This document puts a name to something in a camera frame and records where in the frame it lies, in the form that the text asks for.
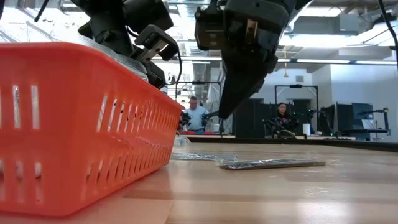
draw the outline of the robot workstation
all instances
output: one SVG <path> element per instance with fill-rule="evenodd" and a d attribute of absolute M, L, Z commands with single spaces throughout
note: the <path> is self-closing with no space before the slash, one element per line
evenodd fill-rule
<path fill-rule="evenodd" d="M 397 0 L 0 0 L 0 223 L 397 223 L 397 31 Z"/>

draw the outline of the ceiling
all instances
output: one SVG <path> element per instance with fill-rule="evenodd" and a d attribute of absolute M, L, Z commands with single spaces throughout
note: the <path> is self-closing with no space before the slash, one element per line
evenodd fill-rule
<path fill-rule="evenodd" d="M 5 29 L 18 42 L 32 42 L 48 39 L 51 36 L 76 34 L 77 28 L 88 20 L 88 17 L 69 0 L 50 0 L 42 20 L 34 26 L 27 25 L 26 21 L 31 21 L 37 15 L 43 1 L 6 0 L 6 11 L 0 21 L 2 22 L 0 26 L 3 26 L 3 30 Z M 198 50 L 194 38 L 193 14 L 198 6 L 206 6 L 209 1 L 167 1 L 170 16 L 174 22 L 174 27 L 167 33 L 179 43 L 182 56 L 220 57 L 218 50 L 209 52 Z M 389 12 L 397 14 L 398 0 L 384 0 L 384 4 Z M 276 56 L 335 60 L 385 59 L 391 56 L 388 46 L 392 45 L 392 39 L 386 32 L 385 25 L 374 26 L 373 24 L 380 15 L 376 0 L 314 0 L 301 12 L 292 14 L 291 22 L 280 40 Z M 398 24 L 393 25 L 398 31 Z M 35 27 L 41 28 L 41 31 L 37 31 Z M 178 74 L 178 65 L 175 62 L 157 62 L 157 64 L 166 75 Z M 221 77 L 219 71 L 215 69 L 219 67 L 219 62 L 209 60 L 185 62 L 183 80 L 188 82 L 192 80 L 217 81 Z M 285 64 L 280 63 L 275 69 L 284 67 Z M 291 63 L 287 67 L 307 69 L 309 73 L 318 68 L 318 66 L 300 63 Z M 189 94 L 196 94 L 204 99 L 208 93 L 208 86 L 188 89 L 190 89 L 190 91 L 187 90 Z"/>

